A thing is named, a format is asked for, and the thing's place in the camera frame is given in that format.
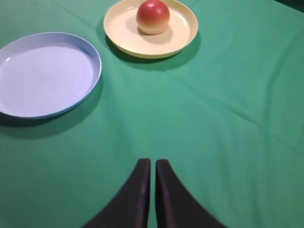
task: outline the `table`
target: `table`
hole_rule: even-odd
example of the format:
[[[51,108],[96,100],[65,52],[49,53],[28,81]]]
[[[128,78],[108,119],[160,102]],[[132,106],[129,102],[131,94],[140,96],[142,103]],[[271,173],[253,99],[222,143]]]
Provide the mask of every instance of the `table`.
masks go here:
[[[1,119],[0,227],[81,227],[145,157],[169,159],[228,227],[303,227],[304,14],[273,0],[182,0],[199,33],[151,62],[105,38],[115,2],[0,3],[0,47],[61,31],[90,41],[103,61],[75,110],[31,126]],[[152,188],[154,179],[153,166]]]

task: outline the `plate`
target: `plate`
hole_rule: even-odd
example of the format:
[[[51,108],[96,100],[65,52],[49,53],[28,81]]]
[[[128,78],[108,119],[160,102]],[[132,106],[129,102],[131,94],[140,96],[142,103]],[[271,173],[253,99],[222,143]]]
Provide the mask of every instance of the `plate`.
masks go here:
[[[0,112],[47,118],[79,105],[102,69],[97,50],[67,33],[47,32],[18,39],[0,50]]]
[[[113,5],[104,17],[109,39],[123,52],[140,58],[164,58],[182,51],[199,28],[195,14],[175,0],[162,0],[169,8],[169,28],[158,35],[138,30],[136,14],[145,0],[123,0]]]

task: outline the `yellow plate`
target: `yellow plate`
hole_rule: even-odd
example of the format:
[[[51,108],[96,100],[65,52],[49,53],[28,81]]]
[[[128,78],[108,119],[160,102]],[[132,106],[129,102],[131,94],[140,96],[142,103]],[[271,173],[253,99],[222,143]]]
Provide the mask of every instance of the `yellow plate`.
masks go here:
[[[162,0],[169,8],[168,29],[158,35],[138,30],[136,13],[145,0],[122,0],[104,17],[107,36],[123,52],[140,58],[165,58],[183,50],[196,36],[199,23],[195,14],[176,0]]]

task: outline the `plate rim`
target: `plate rim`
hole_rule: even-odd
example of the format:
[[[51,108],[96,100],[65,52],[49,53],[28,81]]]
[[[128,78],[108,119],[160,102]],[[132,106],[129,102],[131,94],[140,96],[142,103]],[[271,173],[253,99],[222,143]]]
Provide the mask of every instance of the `plate rim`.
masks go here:
[[[178,54],[179,52],[181,52],[186,46],[188,46],[194,39],[195,37],[197,36],[197,33],[199,31],[199,21],[195,15],[195,13],[188,7],[186,6],[185,4],[183,4],[182,2],[178,1],[178,0],[167,0],[167,1],[175,1],[177,2],[178,4],[182,5],[183,7],[185,7],[189,12],[191,12],[191,14],[194,16],[194,19],[196,21],[196,31],[195,31],[195,36],[193,37],[192,40],[188,41],[183,47],[175,50],[175,51],[171,51],[171,52],[167,52],[167,53],[163,53],[163,54],[152,54],[152,55],[149,55],[149,54],[145,54],[145,53],[139,53],[139,52],[134,52],[134,51],[130,51],[128,49],[125,49],[123,48],[122,46],[118,45],[116,42],[114,42],[111,37],[109,36],[109,33],[107,32],[107,29],[106,29],[106,24],[105,24],[105,19],[108,15],[108,13],[118,4],[121,4],[123,1],[132,1],[132,0],[121,0],[121,1],[118,1],[117,3],[115,3],[114,5],[112,5],[108,11],[106,12],[105,16],[104,16],[104,21],[103,21],[103,26],[104,26],[104,31],[107,35],[107,37],[110,39],[110,41],[119,49],[121,50],[122,52],[130,55],[130,56],[133,56],[133,57],[138,57],[138,58],[145,58],[145,59],[159,59],[159,58],[166,58],[166,57],[170,57],[170,56],[174,56],[176,54]]]
[[[46,118],[50,118],[50,117],[54,117],[54,116],[58,116],[58,115],[61,115],[61,114],[64,114],[64,113],[67,113],[68,111],[71,111],[72,109],[76,108],[78,105],[80,105],[90,94],[91,92],[95,89],[97,83],[99,82],[100,78],[102,77],[101,76],[101,72],[102,72],[102,60],[101,60],[101,57],[99,55],[99,52],[97,51],[97,49],[95,48],[95,46],[89,42],[88,40],[78,36],[78,35],[74,35],[74,34],[71,34],[71,33],[66,33],[66,32],[40,32],[40,33],[35,33],[35,34],[31,34],[31,35],[27,35],[27,36],[23,36],[23,37],[20,37],[10,43],[8,43],[7,45],[3,46],[2,48],[0,48],[0,52],[8,47],[8,46],[11,46],[13,45],[14,43],[20,41],[20,40],[23,40],[25,38],[29,38],[29,37],[34,37],[34,36],[38,36],[38,35],[43,35],[43,34],[63,34],[63,35],[67,35],[67,36],[73,36],[73,37],[76,37],[76,38],[79,38],[81,40],[83,40],[84,42],[86,42],[90,47],[93,48],[94,52],[97,54],[98,56],[98,61],[99,61],[99,72],[98,72],[98,76],[97,76],[97,80],[94,82],[94,84],[92,85],[92,87],[82,96],[82,98],[80,100],[78,100],[77,102],[73,103],[72,105],[70,105],[69,107],[61,110],[61,111],[58,111],[58,112],[55,112],[55,113],[51,113],[51,114],[46,114],[46,115],[39,115],[39,116],[19,116],[19,115],[14,115],[14,114],[9,114],[9,113],[6,113],[2,110],[0,110],[0,114],[4,114],[6,116],[11,116],[11,117],[15,117],[15,118],[20,118],[20,119],[46,119]]]

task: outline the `red fruit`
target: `red fruit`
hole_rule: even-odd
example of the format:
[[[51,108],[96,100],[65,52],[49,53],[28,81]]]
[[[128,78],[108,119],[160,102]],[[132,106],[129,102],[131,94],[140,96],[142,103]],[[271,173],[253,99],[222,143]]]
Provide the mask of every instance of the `red fruit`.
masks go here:
[[[138,28],[146,34],[160,34],[169,24],[170,12],[165,3],[159,0],[147,0],[140,5],[136,21]]]

